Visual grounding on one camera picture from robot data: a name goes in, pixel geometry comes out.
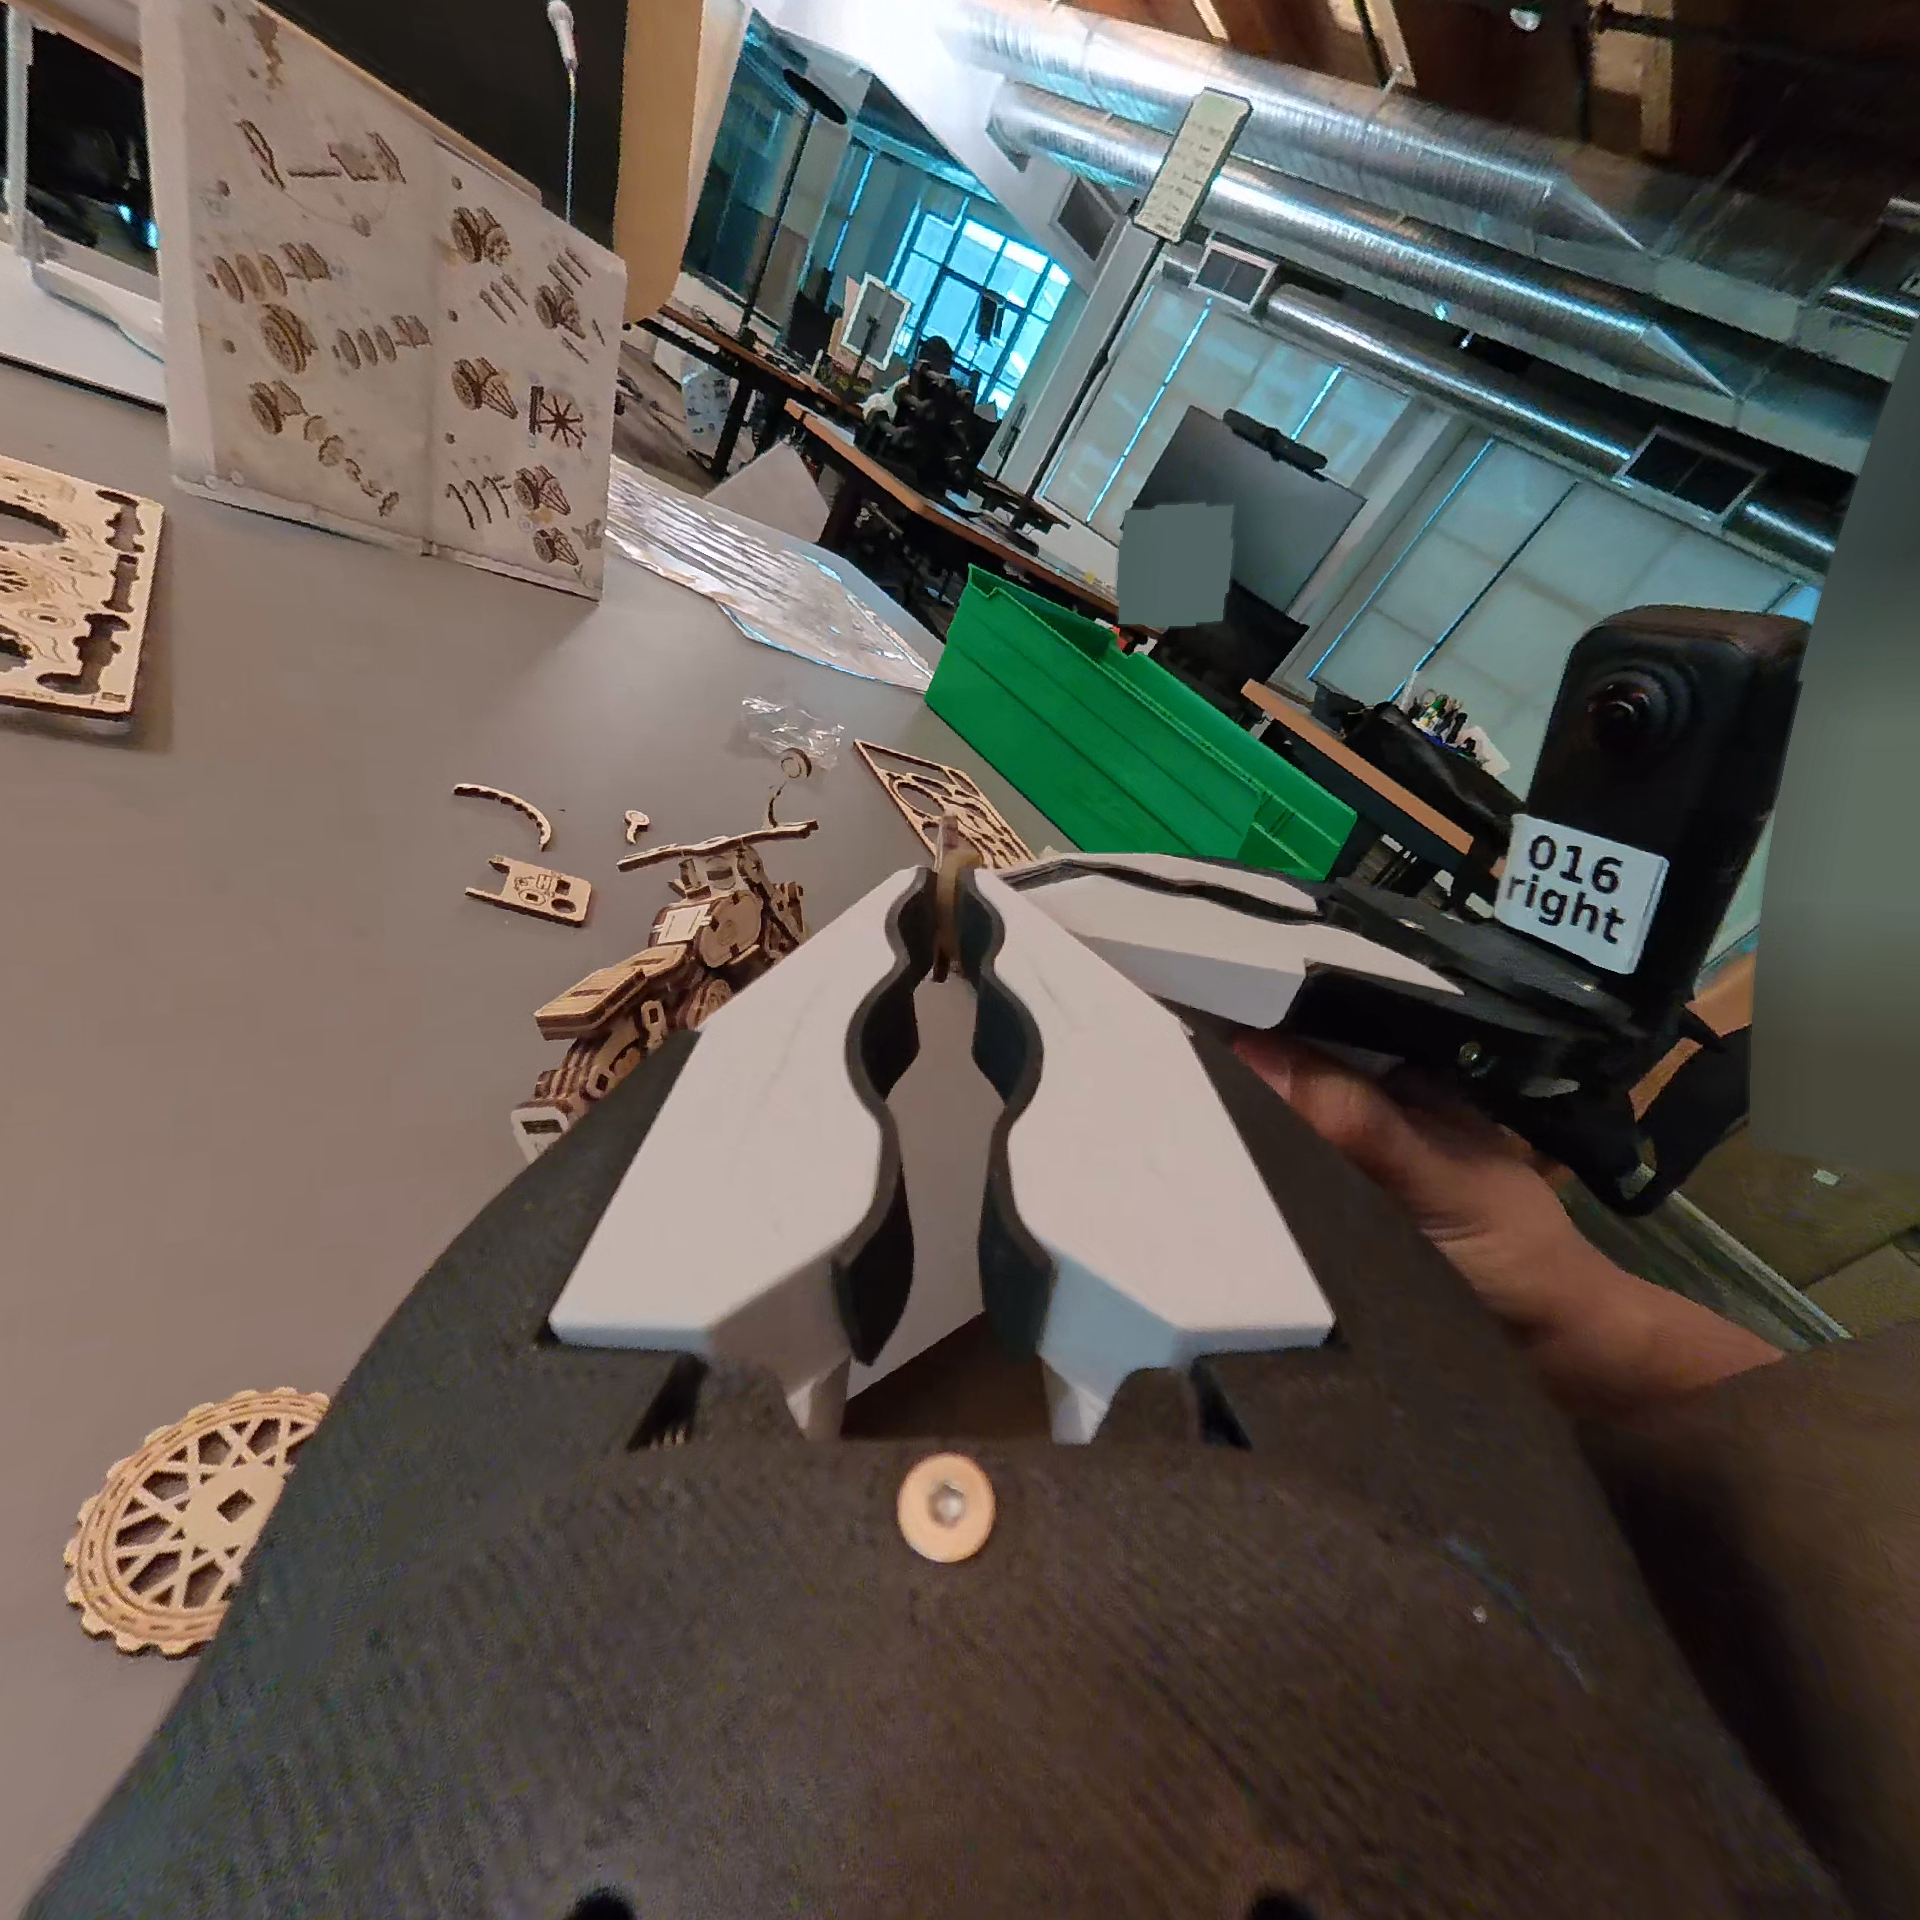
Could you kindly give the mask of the white board on stand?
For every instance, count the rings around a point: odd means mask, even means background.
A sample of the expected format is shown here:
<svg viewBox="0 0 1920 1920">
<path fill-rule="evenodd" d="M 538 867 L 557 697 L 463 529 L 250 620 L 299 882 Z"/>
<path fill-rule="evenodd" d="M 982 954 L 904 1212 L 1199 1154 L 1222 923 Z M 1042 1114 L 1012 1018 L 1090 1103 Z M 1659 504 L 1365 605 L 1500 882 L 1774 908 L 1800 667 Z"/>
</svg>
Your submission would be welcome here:
<svg viewBox="0 0 1920 1920">
<path fill-rule="evenodd" d="M 874 274 L 847 280 L 847 304 L 830 345 L 834 367 L 852 377 L 878 377 L 895 358 L 909 300 Z"/>
</svg>

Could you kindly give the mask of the tan curved panel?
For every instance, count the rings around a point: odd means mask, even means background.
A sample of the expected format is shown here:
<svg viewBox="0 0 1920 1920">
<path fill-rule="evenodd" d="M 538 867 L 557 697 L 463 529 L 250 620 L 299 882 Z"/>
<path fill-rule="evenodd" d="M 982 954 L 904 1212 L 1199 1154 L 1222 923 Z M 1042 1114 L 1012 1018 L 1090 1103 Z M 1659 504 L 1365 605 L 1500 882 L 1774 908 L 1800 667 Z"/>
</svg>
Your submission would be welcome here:
<svg viewBox="0 0 1920 1920">
<path fill-rule="evenodd" d="M 702 2 L 626 4 L 613 253 L 629 324 L 652 319 L 680 277 L 702 42 Z"/>
</svg>

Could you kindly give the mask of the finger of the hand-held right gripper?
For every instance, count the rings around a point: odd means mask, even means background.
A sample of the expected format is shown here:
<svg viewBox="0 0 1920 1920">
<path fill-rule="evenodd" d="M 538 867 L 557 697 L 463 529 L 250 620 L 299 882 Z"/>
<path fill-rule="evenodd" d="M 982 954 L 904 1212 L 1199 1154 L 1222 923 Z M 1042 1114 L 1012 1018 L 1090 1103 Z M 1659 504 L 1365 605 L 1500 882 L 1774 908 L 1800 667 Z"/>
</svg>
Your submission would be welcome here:
<svg viewBox="0 0 1920 1920">
<path fill-rule="evenodd" d="M 1417 958 L 1323 923 L 1282 923 L 1154 889 L 1037 889 L 1032 906 L 1143 995 L 1242 1029 L 1276 1030 L 1318 976 L 1460 999 Z"/>
<path fill-rule="evenodd" d="M 1232 860 L 1166 852 L 1060 852 L 1000 873 L 1019 893 L 1060 889 L 1076 878 L 1110 878 L 1175 898 L 1211 900 L 1274 923 L 1320 923 L 1323 900 L 1306 884 Z"/>
</svg>

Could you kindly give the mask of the wooden sheet with frame cutout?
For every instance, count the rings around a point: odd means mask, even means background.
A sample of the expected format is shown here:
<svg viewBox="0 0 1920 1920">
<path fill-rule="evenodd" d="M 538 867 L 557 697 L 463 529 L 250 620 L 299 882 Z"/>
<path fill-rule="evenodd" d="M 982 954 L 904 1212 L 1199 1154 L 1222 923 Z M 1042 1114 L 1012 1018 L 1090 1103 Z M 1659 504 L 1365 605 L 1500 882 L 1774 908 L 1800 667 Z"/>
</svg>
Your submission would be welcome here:
<svg viewBox="0 0 1920 1920">
<path fill-rule="evenodd" d="M 165 509 L 5 457 L 3 521 L 3 706 L 129 723 Z"/>
</svg>

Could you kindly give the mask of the metal air ducts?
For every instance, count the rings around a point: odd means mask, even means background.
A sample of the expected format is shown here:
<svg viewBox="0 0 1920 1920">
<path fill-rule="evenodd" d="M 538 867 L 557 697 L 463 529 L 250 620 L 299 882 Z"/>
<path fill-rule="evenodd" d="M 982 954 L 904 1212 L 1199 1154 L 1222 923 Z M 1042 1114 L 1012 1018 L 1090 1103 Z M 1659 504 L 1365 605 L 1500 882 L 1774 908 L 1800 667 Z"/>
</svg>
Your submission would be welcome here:
<svg viewBox="0 0 1920 1920">
<path fill-rule="evenodd" d="M 1070 4 L 935 4 L 989 135 L 1146 190 L 1190 105 L 1249 112 L 1199 210 L 1308 277 L 1860 472 L 1916 338 L 1916 233 L 1697 183 Z"/>
</svg>

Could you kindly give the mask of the curved wooden strip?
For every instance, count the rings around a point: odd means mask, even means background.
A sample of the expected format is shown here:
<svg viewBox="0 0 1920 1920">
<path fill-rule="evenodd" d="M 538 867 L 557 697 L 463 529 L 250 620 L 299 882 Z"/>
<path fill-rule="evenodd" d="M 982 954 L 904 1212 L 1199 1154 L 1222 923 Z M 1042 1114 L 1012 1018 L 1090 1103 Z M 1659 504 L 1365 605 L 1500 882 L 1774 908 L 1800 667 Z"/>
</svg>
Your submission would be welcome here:
<svg viewBox="0 0 1920 1920">
<path fill-rule="evenodd" d="M 486 802 L 508 809 L 532 829 L 540 852 L 554 844 L 554 823 L 550 814 L 530 798 L 484 781 L 461 781 L 450 788 L 457 800 Z"/>
</svg>

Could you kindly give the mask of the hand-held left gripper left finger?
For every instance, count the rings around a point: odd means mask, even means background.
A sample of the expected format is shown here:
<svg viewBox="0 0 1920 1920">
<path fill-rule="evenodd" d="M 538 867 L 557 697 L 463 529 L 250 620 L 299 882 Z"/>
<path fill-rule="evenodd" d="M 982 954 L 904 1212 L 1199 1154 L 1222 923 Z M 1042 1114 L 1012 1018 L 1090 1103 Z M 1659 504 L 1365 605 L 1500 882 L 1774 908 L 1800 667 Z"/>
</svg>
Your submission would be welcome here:
<svg viewBox="0 0 1920 1920">
<path fill-rule="evenodd" d="M 891 1096 L 936 891 L 932 868 L 886 878 L 686 1039 L 550 1310 L 561 1345 L 752 1369 L 806 1439 L 841 1436 L 915 1279 Z"/>
</svg>

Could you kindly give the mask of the person's right hand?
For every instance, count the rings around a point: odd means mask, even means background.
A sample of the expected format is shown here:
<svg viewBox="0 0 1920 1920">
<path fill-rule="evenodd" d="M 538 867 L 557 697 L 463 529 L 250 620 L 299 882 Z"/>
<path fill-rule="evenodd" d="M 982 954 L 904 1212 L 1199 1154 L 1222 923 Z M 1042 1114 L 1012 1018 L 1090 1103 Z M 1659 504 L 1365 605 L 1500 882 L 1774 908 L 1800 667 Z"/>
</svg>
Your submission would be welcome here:
<svg viewBox="0 0 1920 1920">
<path fill-rule="evenodd" d="M 1610 1287 L 1523 1145 L 1412 1080 L 1366 1076 L 1293 1039 L 1241 1030 L 1232 1051 L 1293 1113 L 1396 1198 L 1481 1302 L 1526 1336 L 1567 1332 Z"/>
</svg>

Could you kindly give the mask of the wooden office desk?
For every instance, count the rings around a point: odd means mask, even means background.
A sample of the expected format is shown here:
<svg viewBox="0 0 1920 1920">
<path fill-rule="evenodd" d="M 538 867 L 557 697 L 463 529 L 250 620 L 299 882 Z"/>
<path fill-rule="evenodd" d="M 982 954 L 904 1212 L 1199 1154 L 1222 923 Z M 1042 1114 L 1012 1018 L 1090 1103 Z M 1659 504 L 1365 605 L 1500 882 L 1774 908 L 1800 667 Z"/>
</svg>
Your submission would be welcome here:
<svg viewBox="0 0 1920 1920">
<path fill-rule="evenodd" d="M 761 457 L 776 441 L 786 439 L 802 416 L 829 421 L 848 435 L 861 428 L 862 406 L 857 396 L 830 388 L 819 377 L 726 332 L 717 320 L 676 300 L 666 300 L 657 314 L 638 320 L 636 326 L 657 342 L 732 380 L 719 444 L 707 460 L 715 480 L 729 477 L 745 439 L 751 439 L 752 455 Z"/>
<path fill-rule="evenodd" d="M 1010 535 L 998 531 L 993 522 L 969 518 L 915 490 L 874 457 L 854 446 L 834 423 L 799 400 L 789 400 L 783 411 L 799 428 L 802 459 L 819 469 L 832 471 L 841 480 L 841 488 L 829 506 L 829 522 L 819 540 L 820 548 L 848 555 L 858 518 L 865 511 L 874 509 L 899 526 L 913 524 L 915 540 L 929 552 L 965 555 L 969 567 L 1019 578 L 1037 592 L 1088 617 L 1112 624 L 1121 620 L 1118 601 L 1110 588 L 1068 575 L 1039 552 L 1020 548 Z"/>
</svg>

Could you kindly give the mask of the white box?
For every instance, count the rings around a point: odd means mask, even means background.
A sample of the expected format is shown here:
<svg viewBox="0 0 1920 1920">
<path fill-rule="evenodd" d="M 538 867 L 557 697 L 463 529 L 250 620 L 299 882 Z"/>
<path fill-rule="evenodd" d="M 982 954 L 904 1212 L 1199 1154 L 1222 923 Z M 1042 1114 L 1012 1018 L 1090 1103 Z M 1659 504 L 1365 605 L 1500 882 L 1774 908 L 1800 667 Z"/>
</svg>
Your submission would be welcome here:
<svg viewBox="0 0 1920 1920">
<path fill-rule="evenodd" d="M 140 77 L 134 4 L 5 4 L 3 361 L 160 415 L 157 270 L 71 242 L 33 212 L 33 74 L 42 37 Z"/>
</svg>

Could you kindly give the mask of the grey desk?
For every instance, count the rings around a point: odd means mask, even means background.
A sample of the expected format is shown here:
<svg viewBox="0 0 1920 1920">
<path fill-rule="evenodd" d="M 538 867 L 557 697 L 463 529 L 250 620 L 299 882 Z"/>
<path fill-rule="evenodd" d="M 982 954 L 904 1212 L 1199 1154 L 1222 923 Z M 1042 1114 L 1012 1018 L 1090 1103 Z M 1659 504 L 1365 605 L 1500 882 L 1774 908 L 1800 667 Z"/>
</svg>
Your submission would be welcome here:
<svg viewBox="0 0 1920 1920">
<path fill-rule="evenodd" d="M 84 1635 L 65 1549 L 109 1468 L 245 1388 L 336 1395 L 524 1169 L 535 1010 L 632 952 L 689 844 L 778 766 L 741 705 L 966 766 L 909 690 L 749 641 L 624 559 L 596 603 L 173 485 L 145 406 L 5 367 L 5 455 L 165 506 L 137 720 L 5 714 L 5 1916 L 169 1715 L 188 1658 Z M 540 851 L 492 784 L 538 804 Z M 464 896 L 491 857 L 593 884 L 584 927 Z"/>
</svg>

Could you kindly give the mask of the grey triangular board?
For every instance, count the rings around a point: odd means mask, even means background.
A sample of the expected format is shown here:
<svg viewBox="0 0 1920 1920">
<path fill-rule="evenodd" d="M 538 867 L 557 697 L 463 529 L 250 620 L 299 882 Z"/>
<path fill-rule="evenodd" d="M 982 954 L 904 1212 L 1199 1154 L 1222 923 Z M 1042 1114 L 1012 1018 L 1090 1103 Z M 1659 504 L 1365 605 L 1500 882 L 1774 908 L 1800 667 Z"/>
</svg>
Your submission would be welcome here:
<svg viewBox="0 0 1920 1920">
<path fill-rule="evenodd" d="M 707 503 L 813 542 L 827 526 L 829 501 L 793 444 L 773 444 L 719 482 Z"/>
</svg>

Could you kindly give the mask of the white sign on pole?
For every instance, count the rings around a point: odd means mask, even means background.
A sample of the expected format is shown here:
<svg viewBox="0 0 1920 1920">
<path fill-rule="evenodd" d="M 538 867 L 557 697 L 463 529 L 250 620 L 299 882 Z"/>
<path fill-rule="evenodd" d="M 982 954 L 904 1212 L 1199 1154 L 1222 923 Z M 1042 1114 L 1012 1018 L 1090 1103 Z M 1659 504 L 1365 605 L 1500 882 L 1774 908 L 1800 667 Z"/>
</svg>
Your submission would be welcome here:
<svg viewBox="0 0 1920 1920">
<path fill-rule="evenodd" d="M 1237 150 L 1238 135 L 1252 105 L 1234 94 L 1204 89 L 1186 107 L 1179 130 L 1171 137 L 1146 194 L 1130 217 L 1139 261 L 1121 270 L 1121 309 L 1109 331 L 1097 369 L 1088 377 L 1082 412 L 1092 416 L 1112 385 L 1112 372 L 1127 345 L 1140 331 L 1140 314 L 1151 309 L 1154 286 L 1168 251 L 1188 244 L 1215 184 Z"/>
</svg>

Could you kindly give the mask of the large clear plastic sheet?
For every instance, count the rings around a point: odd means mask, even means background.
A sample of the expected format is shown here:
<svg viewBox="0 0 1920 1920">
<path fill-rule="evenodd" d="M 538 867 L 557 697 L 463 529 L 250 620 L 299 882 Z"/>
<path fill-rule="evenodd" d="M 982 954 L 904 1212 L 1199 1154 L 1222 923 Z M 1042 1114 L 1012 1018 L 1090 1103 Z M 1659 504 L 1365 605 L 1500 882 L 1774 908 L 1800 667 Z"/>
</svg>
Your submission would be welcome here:
<svg viewBox="0 0 1920 1920">
<path fill-rule="evenodd" d="M 606 544 L 725 613 L 749 641 L 922 697 L 942 643 L 857 567 L 614 459 Z"/>
</svg>

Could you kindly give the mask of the instruction booklet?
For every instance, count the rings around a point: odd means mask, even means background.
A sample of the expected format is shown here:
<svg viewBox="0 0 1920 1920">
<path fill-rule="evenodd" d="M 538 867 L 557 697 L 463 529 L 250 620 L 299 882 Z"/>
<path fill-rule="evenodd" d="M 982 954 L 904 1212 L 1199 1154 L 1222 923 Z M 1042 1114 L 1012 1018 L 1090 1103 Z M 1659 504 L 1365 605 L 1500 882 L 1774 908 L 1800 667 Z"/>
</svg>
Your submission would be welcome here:
<svg viewBox="0 0 1920 1920">
<path fill-rule="evenodd" d="M 626 262 L 266 4 L 143 4 L 170 475 L 596 603 Z"/>
</svg>

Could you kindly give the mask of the wooden sheet with round cutouts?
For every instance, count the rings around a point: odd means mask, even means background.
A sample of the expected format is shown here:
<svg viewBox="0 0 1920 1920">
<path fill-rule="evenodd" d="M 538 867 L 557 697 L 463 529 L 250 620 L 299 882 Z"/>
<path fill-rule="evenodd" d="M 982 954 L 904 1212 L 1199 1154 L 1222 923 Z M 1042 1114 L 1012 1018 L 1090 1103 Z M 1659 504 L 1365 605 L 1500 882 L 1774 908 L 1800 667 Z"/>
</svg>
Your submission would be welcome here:
<svg viewBox="0 0 1920 1920">
<path fill-rule="evenodd" d="M 854 749 L 932 867 L 949 855 L 995 873 L 1034 865 L 1037 852 L 965 770 L 865 738 Z"/>
</svg>

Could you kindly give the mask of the wooden gear wheel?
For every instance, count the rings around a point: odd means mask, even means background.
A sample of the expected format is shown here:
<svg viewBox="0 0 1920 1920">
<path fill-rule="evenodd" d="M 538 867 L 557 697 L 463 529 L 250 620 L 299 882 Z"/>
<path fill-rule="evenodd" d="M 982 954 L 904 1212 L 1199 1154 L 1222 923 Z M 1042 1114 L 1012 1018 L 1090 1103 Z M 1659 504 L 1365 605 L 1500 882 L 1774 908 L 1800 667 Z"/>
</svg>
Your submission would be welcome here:
<svg viewBox="0 0 1920 1920">
<path fill-rule="evenodd" d="M 63 1596 L 83 1635 L 129 1658 L 202 1653 L 329 1411 L 322 1393 L 245 1390 L 192 1407 L 116 1460 L 63 1549 Z"/>
<path fill-rule="evenodd" d="M 982 852 L 969 836 L 959 814 L 944 813 L 936 820 L 935 834 L 935 889 L 932 889 L 932 949 L 929 978 L 947 983 L 962 960 L 960 908 L 966 895 L 969 876 L 982 865 Z"/>
</svg>

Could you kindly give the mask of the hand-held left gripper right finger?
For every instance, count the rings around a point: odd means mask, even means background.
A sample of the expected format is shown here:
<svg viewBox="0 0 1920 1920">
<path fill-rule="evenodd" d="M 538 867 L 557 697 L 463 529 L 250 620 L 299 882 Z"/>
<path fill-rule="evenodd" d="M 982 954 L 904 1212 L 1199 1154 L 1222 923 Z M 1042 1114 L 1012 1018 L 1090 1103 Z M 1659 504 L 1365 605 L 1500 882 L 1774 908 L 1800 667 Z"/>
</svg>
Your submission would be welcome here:
<svg viewBox="0 0 1920 1920">
<path fill-rule="evenodd" d="M 1323 1349 L 1336 1318 L 1184 1021 L 1201 1013 L 1032 900 L 971 874 L 972 1060 L 1002 1099 L 981 1299 L 1040 1361 L 1053 1439 L 1088 1444 L 1133 1377 Z"/>
</svg>

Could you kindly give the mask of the black monitor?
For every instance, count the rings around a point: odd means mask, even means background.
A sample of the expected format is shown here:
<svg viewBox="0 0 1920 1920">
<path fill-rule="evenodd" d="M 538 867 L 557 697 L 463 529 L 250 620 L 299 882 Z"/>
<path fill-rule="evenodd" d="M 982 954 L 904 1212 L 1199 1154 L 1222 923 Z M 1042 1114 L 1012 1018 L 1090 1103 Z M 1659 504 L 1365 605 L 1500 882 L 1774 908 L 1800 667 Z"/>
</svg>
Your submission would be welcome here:
<svg viewBox="0 0 1920 1920">
<path fill-rule="evenodd" d="M 1363 509 L 1308 446 L 1188 406 L 1121 516 L 1118 619 L 1171 631 L 1242 603 L 1289 615 Z"/>
</svg>

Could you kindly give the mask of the green plastic bin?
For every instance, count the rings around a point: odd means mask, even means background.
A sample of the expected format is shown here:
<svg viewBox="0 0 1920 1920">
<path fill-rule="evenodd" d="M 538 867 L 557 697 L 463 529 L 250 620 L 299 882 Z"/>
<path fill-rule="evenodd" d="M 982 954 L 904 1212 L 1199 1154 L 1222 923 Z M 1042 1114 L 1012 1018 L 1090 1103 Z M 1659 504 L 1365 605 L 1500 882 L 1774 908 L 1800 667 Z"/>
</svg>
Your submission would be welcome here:
<svg viewBox="0 0 1920 1920">
<path fill-rule="evenodd" d="M 1156 659 L 982 568 L 924 703 L 1087 852 L 1221 858 L 1320 882 L 1361 824 Z"/>
</svg>

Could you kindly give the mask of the white-tipped pole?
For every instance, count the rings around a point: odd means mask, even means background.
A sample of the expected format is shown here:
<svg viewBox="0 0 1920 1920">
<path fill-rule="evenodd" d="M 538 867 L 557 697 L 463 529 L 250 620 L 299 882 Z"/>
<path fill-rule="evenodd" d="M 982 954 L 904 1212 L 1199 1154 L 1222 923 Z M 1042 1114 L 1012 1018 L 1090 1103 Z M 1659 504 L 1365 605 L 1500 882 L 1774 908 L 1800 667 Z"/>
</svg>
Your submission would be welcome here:
<svg viewBox="0 0 1920 1920">
<path fill-rule="evenodd" d="M 575 193 L 579 166 L 579 117 L 581 117 L 581 47 L 579 24 L 571 2 L 552 0 L 545 4 L 545 17 L 550 27 L 558 60 L 567 84 L 564 111 L 564 163 L 562 163 L 562 219 L 568 226 L 575 222 Z"/>
</svg>

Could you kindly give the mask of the wooden motorcycle model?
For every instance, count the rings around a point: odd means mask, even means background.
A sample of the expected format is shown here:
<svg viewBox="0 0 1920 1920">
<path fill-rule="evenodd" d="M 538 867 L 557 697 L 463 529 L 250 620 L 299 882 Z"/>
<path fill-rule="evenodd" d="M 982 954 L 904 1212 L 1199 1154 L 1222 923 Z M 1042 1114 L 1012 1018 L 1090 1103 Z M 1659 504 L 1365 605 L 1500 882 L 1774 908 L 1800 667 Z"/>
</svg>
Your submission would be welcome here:
<svg viewBox="0 0 1920 1920">
<path fill-rule="evenodd" d="M 669 900 L 649 944 L 602 964 L 535 1010 L 547 1065 L 508 1126 L 535 1164 L 665 1045 L 689 1036 L 809 940 L 805 886 L 771 876 L 765 851 L 813 838 L 816 820 L 786 823 L 781 800 L 815 775 L 809 736 L 774 744 L 781 781 L 759 829 L 641 848 L 626 870 L 669 867 Z"/>
</svg>

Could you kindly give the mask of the small wooden plate part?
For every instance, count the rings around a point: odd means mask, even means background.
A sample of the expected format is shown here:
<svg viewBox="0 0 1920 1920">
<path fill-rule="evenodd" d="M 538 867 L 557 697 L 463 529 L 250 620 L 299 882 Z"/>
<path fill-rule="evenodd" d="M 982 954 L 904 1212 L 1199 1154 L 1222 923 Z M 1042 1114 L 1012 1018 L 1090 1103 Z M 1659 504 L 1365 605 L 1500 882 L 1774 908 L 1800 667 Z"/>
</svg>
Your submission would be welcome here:
<svg viewBox="0 0 1920 1920">
<path fill-rule="evenodd" d="M 463 895 L 550 927 L 584 928 L 593 918 L 594 886 L 538 863 L 505 855 L 488 860 L 492 884 L 468 884 Z"/>
</svg>

